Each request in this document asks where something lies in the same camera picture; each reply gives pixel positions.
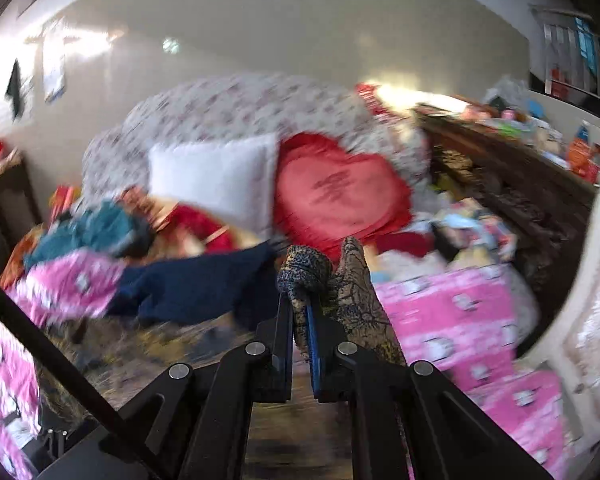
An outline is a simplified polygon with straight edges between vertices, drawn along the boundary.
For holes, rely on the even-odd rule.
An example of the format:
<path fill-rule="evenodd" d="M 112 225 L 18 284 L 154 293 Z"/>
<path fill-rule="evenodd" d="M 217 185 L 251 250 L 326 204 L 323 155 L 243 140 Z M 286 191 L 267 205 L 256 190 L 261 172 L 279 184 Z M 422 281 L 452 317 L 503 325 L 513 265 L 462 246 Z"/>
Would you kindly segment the dark gold patterned garment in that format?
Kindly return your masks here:
<path fill-rule="evenodd" d="M 309 355 L 306 308 L 316 300 L 325 318 L 343 326 L 347 340 L 375 352 L 382 362 L 404 364 L 356 238 L 343 242 L 337 264 L 314 248 L 292 246 L 273 278 L 279 294 L 291 302 L 293 338 L 301 356 Z M 42 330 L 114 408 L 147 387 L 167 365 L 213 364 L 247 338 L 232 314 L 190 326 L 141 324 L 119 316 L 74 318 L 47 323 Z"/>

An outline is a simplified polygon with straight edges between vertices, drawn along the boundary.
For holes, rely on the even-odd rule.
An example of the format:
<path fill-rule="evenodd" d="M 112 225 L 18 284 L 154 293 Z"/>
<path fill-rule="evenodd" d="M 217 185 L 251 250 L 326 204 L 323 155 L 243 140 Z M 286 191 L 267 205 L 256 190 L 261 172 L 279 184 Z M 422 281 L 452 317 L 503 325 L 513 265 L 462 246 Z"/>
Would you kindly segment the colourful clothes pile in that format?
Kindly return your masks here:
<path fill-rule="evenodd" d="M 432 217 L 432 225 L 458 249 L 481 246 L 499 262 L 513 261 L 516 255 L 517 234 L 472 197 L 440 209 Z"/>

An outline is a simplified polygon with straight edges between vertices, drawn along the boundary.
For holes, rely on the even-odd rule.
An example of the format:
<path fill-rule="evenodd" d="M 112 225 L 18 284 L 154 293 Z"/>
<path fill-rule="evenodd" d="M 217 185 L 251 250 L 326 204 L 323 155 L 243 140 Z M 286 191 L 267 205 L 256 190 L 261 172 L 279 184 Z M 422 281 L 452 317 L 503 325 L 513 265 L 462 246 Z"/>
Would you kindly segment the navy blue sweater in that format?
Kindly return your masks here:
<path fill-rule="evenodd" d="M 268 243 L 223 254 L 129 266 L 106 313 L 196 325 L 231 313 L 253 332 L 277 315 L 276 252 Z"/>

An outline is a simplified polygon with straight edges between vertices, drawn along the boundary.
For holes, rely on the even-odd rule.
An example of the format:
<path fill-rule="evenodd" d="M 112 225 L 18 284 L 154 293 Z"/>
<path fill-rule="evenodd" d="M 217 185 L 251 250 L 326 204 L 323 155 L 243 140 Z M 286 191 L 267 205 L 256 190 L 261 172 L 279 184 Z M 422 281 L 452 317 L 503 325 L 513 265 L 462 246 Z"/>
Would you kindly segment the pink penguin blanket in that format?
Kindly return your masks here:
<path fill-rule="evenodd" d="M 79 249 L 34 268 L 0 287 L 41 330 L 47 323 L 74 318 L 105 318 L 127 262 L 101 252 Z M 543 465 L 554 479 L 567 469 L 566 433 L 558 377 L 550 372 L 521 372 L 514 359 L 518 323 L 507 266 L 483 266 L 437 272 L 416 278 L 393 278 L 376 284 L 405 359 L 431 362 L 449 374 L 460 390 L 476 401 L 494 422 Z M 257 408 L 251 432 L 248 472 L 253 478 L 291 478 L 293 464 L 300 479 L 340 478 L 335 455 L 335 415 L 309 402 L 304 390 L 292 393 L 281 408 Z M 49 408 L 68 430 L 89 415 L 0 322 L 0 461 L 15 479 L 31 479 L 22 447 L 40 433 L 40 408 Z"/>

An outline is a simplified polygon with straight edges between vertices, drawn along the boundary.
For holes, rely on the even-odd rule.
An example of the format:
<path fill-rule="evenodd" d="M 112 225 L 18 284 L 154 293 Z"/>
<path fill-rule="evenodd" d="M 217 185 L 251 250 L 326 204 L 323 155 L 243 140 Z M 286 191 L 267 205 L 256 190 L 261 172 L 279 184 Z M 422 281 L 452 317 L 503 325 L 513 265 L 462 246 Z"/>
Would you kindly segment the red heart pillow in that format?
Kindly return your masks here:
<path fill-rule="evenodd" d="M 337 262 L 346 238 L 368 243 L 408 226 L 411 189 L 385 157 L 302 132 L 279 144 L 273 215 L 291 244 Z"/>

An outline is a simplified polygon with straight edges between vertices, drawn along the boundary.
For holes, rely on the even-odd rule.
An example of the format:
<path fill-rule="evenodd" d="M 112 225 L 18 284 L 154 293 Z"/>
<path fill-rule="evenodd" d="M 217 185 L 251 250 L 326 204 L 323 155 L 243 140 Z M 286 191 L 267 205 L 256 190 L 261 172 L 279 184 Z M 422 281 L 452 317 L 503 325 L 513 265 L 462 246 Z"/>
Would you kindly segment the white pillow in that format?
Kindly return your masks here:
<path fill-rule="evenodd" d="M 196 205 L 260 237 L 273 230 L 278 136 L 157 144 L 148 153 L 149 192 Z"/>

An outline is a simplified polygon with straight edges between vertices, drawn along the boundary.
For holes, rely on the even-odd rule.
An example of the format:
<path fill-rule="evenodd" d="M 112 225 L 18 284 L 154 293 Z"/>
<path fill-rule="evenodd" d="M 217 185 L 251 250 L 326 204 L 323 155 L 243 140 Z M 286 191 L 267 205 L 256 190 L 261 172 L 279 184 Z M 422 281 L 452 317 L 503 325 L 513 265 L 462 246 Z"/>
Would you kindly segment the teal knit sweater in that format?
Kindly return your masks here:
<path fill-rule="evenodd" d="M 105 200 L 79 216 L 56 222 L 37 246 L 23 257 L 25 270 L 79 249 L 101 252 L 113 258 L 139 258 L 147 254 L 155 240 L 150 223 L 130 214 L 117 203 Z"/>

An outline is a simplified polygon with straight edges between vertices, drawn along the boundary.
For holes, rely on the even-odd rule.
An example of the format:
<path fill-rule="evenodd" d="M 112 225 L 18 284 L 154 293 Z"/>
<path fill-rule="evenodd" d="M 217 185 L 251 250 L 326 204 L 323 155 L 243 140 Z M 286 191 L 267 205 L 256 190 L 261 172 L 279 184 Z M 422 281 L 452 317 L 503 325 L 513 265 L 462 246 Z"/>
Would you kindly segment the floral quilt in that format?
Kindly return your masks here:
<path fill-rule="evenodd" d="M 234 141 L 300 132 L 335 139 L 353 154 L 391 162 L 421 207 L 430 182 L 428 142 L 408 119 L 373 114 L 355 91 L 309 77 L 241 73 L 185 82 L 137 103 L 124 122 L 95 136 L 82 162 L 82 196 L 94 205 L 125 188 L 147 188 L 157 143 Z"/>

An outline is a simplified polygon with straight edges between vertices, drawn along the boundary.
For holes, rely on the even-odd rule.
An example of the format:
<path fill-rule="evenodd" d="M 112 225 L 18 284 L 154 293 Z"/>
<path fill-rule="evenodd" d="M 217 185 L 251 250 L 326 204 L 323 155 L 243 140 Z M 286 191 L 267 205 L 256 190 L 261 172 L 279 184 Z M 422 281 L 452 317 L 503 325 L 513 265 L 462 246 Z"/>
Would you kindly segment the white ornate chair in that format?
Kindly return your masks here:
<path fill-rule="evenodd" d="M 588 222 L 578 272 L 562 310 L 524 364 L 546 365 L 562 381 L 573 452 L 600 442 L 600 189 Z"/>

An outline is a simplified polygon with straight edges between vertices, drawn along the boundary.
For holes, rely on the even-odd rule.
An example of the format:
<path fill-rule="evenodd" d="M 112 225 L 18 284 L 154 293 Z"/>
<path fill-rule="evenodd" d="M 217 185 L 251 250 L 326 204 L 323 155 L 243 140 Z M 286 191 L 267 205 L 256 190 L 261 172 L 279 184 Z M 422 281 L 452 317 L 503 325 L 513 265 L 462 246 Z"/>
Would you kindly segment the dark carved wooden headboard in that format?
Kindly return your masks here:
<path fill-rule="evenodd" d="M 518 235 L 514 268 L 539 306 L 539 322 L 517 352 L 548 330 L 576 278 L 597 190 L 530 146 L 419 105 L 431 146 L 430 174 L 500 216 Z"/>

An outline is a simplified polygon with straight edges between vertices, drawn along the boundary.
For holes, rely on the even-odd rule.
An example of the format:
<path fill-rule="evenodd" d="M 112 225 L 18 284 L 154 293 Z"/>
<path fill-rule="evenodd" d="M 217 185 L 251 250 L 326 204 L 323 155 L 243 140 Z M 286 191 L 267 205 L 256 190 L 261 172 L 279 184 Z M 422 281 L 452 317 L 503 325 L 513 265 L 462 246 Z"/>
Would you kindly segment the cluttered items on shelf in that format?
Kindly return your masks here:
<path fill-rule="evenodd" d="M 550 92 L 502 77 L 478 103 L 464 106 L 471 122 L 532 146 L 581 177 L 600 183 L 600 97 L 553 80 Z"/>

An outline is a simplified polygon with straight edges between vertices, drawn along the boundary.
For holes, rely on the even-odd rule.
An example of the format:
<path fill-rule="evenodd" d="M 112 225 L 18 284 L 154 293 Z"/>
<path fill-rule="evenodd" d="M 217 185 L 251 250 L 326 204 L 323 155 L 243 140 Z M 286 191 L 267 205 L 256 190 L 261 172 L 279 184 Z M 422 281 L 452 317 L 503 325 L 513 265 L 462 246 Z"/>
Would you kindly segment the metal stair railing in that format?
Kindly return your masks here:
<path fill-rule="evenodd" d="M 532 4 L 542 29 L 543 92 L 600 117 L 600 33 L 591 15 Z"/>

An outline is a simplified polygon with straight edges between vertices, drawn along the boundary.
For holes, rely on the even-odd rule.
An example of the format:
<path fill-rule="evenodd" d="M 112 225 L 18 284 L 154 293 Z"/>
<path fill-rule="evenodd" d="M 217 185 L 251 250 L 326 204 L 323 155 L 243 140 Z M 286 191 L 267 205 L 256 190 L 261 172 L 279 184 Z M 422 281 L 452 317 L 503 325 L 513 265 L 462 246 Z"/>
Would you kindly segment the wall poster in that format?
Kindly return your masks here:
<path fill-rule="evenodd" d="M 65 92 L 65 20 L 48 22 L 42 31 L 42 92 L 50 104 Z"/>

